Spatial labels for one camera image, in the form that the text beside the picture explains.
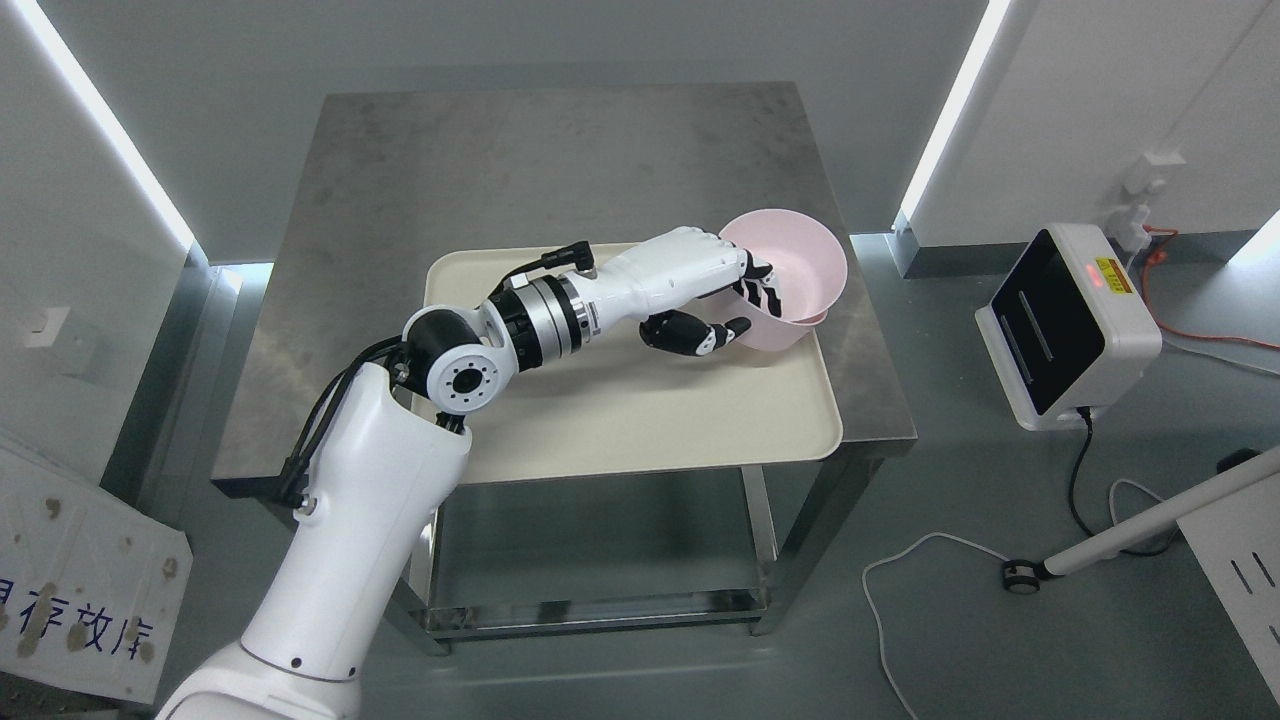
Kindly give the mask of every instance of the metal table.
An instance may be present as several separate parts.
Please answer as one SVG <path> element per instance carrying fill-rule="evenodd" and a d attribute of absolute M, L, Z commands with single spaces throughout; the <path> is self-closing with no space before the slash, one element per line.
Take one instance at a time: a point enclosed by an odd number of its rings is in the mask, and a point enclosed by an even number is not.
<path fill-rule="evenodd" d="M 797 210 L 847 236 L 792 83 L 329 96 L 215 477 L 278 471 L 334 368 L 399 332 L 428 268 L 448 252 L 640 241 L 684 224 L 719 228 L 758 208 Z M 445 652 L 449 638 L 612 626 L 774 629 L 879 462 L 916 437 L 852 247 L 845 252 L 849 283 L 818 328 L 844 441 L 781 548 L 763 470 L 744 469 L 759 587 L 436 609 L 436 521 L 387 618 L 430 652 Z"/>

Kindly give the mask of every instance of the white pole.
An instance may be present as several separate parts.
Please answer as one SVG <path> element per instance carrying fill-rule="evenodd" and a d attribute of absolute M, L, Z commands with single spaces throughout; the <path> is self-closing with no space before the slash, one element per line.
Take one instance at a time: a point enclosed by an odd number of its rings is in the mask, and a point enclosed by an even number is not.
<path fill-rule="evenodd" d="M 1043 562 L 1051 575 L 1061 577 L 1093 565 L 1098 560 L 1115 557 L 1121 550 L 1172 529 L 1183 515 L 1247 488 L 1280 473 L 1280 446 L 1242 462 L 1230 470 L 1213 475 L 1160 505 L 1129 518 L 1124 523 L 1074 544 Z"/>

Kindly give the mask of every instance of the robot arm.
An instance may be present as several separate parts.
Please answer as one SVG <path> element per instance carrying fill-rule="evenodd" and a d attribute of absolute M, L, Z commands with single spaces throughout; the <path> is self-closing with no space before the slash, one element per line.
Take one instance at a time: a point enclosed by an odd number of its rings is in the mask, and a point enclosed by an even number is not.
<path fill-rule="evenodd" d="M 641 320 L 640 337 L 650 347 L 707 355 L 751 323 L 707 324 L 676 310 L 695 297 L 736 284 L 781 314 L 767 284 L 772 268 L 698 228 L 676 228 L 599 268 L 585 243 L 544 259 L 579 269 L 534 279 L 513 272 L 475 310 L 433 305 L 415 313 L 404 324 L 408 374 L 402 384 L 465 416 L 492 402 L 517 373 L 577 352 L 623 319 Z"/>
<path fill-rule="evenodd" d="M 568 263 L 577 269 L 524 275 Z M 239 642 L 183 682 L 157 717 L 355 717 L 387 600 L 466 468 L 465 416 L 517 373 L 576 352 L 625 318 L 643 320 L 641 337 L 662 350 L 722 347 L 746 332 L 745 318 L 708 325 L 676 307 L 768 274 L 745 250 L 696 228 L 593 264 L 586 243 L 575 243 L 518 268 L 476 309 L 424 307 L 399 342 L 371 346 L 334 378 L 279 477 L 218 480 L 228 495 L 294 507 L 298 529 Z M 374 363 L 390 352 L 398 352 L 387 361 L 398 359 L 394 374 Z M 397 404 L 393 384 L 429 398 L 440 410 L 436 421 Z"/>

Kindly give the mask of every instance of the orange cable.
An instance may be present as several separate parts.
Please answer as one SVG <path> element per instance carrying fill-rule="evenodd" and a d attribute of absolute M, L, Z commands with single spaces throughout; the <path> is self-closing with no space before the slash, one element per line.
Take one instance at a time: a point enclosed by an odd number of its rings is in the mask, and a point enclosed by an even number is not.
<path fill-rule="evenodd" d="M 1206 340 L 1213 342 L 1238 342 L 1242 345 L 1253 345 L 1256 347 L 1263 347 L 1266 350 L 1280 350 L 1280 345 L 1263 342 L 1261 340 L 1254 340 L 1252 337 L 1240 337 L 1234 334 L 1196 334 L 1169 327 L 1165 323 L 1162 323 L 1160 318 L 1156 315 L 1156 309 L 1152 307 L 1151 305 L 1151 299 L 1147 297 L 1147 273 L 1149 273 L 1153 266 L 1169 259 L 1169 254 L 1165 252 L 1165 246 L 1169 245 L 1169 242 L 1172 241 L 1175 237 L 1178 237 L 1178 231 L 1174 228 L 1157 228 L 1155 225 L 1142 225 L 1142 228 L 1148 233 L 1165 233 L 1169 236 L 1165 240 L 1162 240 L 1160 245 L 1152 249 L 1151 254 L 1147 255 L 1147 260 L 1142 264 L 1142 301 L 1147 304 L 1147 311 L 1151 313 L 1151 319 L 1156 320 L 1156 325 L 1158 328 L 1164 329 L 1165 332 L 1172 333 L 1178 337 L 1185 337 L 1189 340 Z"/>

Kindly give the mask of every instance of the yellow label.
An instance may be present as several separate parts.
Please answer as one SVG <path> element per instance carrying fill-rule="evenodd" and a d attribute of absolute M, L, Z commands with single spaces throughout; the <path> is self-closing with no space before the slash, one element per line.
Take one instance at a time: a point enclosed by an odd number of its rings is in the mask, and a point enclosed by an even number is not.
<path fill-rule="evenodd" d="M 1133 295 L 1133 286 L 1129 284 L 1129 278 L 1124 277 L 1124 270 L 1120 268 L 1119 260 L 1115 258 L 1094 258 L 1093 261 L 1102 270 L 1102 277 L 1107 279 L 1107 287 L 1111 288 L 1111 292 L 1116 295 Z"/>

